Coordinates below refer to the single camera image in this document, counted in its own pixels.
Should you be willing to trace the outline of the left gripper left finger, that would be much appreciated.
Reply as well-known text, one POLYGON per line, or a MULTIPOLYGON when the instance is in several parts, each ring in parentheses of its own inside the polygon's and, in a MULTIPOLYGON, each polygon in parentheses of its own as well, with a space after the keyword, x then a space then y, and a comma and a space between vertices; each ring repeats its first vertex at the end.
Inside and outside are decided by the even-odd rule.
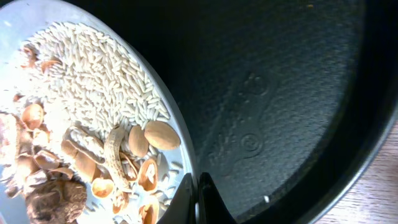
POLYGON ((168 209, 158 224, 196 224, 191 173, 184 175, 168 209))

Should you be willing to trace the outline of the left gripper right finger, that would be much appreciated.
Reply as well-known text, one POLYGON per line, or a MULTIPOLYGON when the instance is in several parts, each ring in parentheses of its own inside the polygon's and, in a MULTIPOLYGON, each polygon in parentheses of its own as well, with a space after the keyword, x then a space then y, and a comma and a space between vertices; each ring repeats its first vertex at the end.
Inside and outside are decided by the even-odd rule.
POLYGON ((203 172, 198 185, 199 223, 236 224, 229 213, 211 175, 203 172))

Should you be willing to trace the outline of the grey plate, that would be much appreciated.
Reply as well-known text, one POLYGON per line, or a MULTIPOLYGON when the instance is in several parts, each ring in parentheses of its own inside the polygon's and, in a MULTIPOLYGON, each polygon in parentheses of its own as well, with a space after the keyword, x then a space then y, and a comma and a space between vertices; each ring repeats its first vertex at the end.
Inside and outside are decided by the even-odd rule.
MULTIPOLYGON (((139 62, 141 68, 144 69, 149 78, 154 82, 157 91, 160 93, 171 115, 169 125, 176 130, 181 140, 181 145, 177 152, 169 151, 164 154, 161 168, 166 174, 171 169, 165 165, 166 162, 178 162, 183 167, 183 169, 170 180, 170 184, 176 187, 176 190, 171 194, 172 197, 174 197, 184 175, 191 173, 193 180, 193 196, 195 199, 195 192, 198 184, 196 167, 194 164, 193 144, 187 125, 169 89, 149 62, 133 46, 100 19, 78 6, 59 0, 21 0, 1 4, 1 104, 7 106, 11 105, 12 98, 16 94, 13 86, 17 78, 12 73, 11 60, 17 54, 17 50, 21 46, 21 43, 37 31, 47 28, 51 23, 64 21, 73 23, 81 22, 116 39, 116 41, 139 62)), ((196 221, 198 214, 198 206, 195 201, 196 221)))

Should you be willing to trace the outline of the peanut shells and rice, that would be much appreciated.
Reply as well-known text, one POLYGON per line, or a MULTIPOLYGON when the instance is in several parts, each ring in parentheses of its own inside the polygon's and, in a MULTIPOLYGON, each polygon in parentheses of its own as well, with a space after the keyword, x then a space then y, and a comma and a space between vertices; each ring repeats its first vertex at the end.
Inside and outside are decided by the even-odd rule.
POLYGON ((1 213, 9 223, 160 223, 185 173, 150 75, 111 34, 2 31, 1 213))

